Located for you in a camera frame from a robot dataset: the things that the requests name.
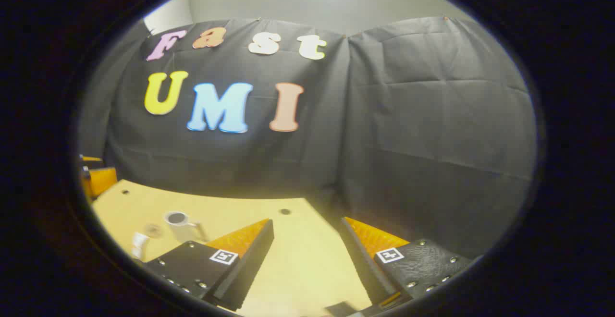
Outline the light wooden desktop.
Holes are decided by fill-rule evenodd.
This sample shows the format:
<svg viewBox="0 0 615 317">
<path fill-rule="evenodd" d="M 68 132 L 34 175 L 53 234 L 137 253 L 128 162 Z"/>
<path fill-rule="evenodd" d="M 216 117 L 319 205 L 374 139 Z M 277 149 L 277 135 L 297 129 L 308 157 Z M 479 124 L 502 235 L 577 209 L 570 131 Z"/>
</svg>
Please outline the light wooden desktop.
<svg viewBox="0 0 615 317">
<path fill-rule="evenodd" d="M 324 317 L 341 302 L 362 310 L 371 301 L 339 233 L 303 198 L 235 199 L 197 196 L 120 181 L 92 204 L 106 231 L 125 252 L 136 232 L 156 225 L 143 260 L 179 245 L 164 220 L 185 213 L 215 240 L 263 219 L 272 220 L 274 240 L 237 312 L 245 317 Z"/>
</svg>

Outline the white toothpaste tube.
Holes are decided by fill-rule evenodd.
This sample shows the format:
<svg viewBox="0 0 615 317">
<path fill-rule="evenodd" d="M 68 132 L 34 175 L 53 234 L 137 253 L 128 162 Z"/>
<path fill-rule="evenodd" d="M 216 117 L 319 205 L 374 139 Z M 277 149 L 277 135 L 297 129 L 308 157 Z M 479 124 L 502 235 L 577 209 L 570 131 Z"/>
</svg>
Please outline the white toothpaste tube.
<svg viewBox="0 0 615 317">
<path fill-rule="evenodd" d="M 150 237 L 142 234 L 141 232 L 135 232 L 132 237 L 132 246 L 130 247 L 130 254 L 132 258 L 143 261 L 145 247 L 149 243 Z"/>
</svg>

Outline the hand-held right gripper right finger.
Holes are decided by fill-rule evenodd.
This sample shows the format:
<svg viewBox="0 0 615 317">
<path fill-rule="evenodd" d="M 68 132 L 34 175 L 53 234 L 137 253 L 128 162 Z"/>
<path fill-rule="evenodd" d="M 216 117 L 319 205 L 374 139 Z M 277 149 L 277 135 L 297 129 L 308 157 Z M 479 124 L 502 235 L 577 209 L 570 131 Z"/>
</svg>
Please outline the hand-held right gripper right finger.
<svg viewBox="0 0 615 317">
<path fill-rule="evenodd" d="M 372 303 L 368 311 L 422 299 L 475 262 L 435 241 L 407 241 L 350 217 L 341 218 L 340 236 Z"/>
</svg>

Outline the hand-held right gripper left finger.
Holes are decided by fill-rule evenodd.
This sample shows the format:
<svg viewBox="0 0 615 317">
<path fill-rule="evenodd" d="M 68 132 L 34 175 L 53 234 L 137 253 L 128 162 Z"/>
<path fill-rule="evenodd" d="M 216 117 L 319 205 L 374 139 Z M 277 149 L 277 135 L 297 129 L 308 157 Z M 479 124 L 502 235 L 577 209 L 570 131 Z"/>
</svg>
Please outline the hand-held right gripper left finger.
<svg viewBox="0 0 615 317">
<path fill-rule="evenodd" d="M 263 219 L 207 244 L 185 241 L 144 266 L 178 290 L 214 306 L 239 310 L 274 240 Z"/>
</svg>

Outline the black backdrop cloth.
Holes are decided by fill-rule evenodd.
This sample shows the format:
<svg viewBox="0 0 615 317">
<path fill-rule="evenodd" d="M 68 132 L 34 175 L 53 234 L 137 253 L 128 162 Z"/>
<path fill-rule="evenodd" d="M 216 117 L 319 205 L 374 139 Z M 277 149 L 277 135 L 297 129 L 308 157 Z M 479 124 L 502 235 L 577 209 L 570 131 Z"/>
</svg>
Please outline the black backdrop cloth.
<svg viewBox="0 0 615 317">
<path fill-rule="evenodd" d="M 479 24 L 417 18 L 344 37 L 226 19 L 147 36 L 86 87 L 77 151 L 202 196 L 305 197 L 468 258 L 510 228 L 534 173 L 534 107 Z"/>
</svg>

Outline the white cup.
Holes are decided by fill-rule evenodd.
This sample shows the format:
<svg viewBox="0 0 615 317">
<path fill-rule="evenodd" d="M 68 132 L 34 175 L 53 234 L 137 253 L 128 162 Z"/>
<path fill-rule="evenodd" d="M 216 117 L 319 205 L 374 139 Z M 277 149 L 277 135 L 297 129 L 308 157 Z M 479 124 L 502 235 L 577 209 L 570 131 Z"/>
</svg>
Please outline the white cup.
<svg viewBox="0 0 615 317">
<path fill-rule="evenodd" d="M 167 212 L 163 217 L 167 225 L 171 228 L 173 235 L 179 243 L 187 241 L 208 241 L 206 232 L 202 223 L 196 219 L 192 219 L 184 212 L 173 210 Z"/>
</svg>

